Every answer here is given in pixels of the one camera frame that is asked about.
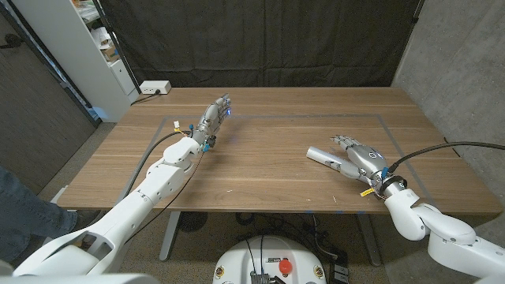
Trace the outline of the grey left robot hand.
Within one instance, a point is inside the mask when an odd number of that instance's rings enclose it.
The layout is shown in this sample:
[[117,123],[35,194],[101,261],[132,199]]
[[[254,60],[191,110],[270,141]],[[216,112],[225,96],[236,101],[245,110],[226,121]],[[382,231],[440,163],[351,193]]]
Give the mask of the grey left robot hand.
[[200,145],[201,151],[206,152],[214,147],[215,134],[219,131],[224,119],[230,116],[230,104],[229,94],[225,93],[210,104],[201,116],[192,134],[192,138]]

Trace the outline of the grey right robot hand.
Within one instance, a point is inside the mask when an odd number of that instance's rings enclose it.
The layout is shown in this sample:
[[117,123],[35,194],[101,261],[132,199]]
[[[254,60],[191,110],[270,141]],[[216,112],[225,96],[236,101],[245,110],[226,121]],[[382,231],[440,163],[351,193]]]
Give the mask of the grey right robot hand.
[[383,199],[406,189],[407,181],[387,172],[387,161],[376,149],[361,144],[350,136],[337,135],[331,139],[346,152],[352,164],[347,168],[341,165],[342,174],[366,181],[375,194]]

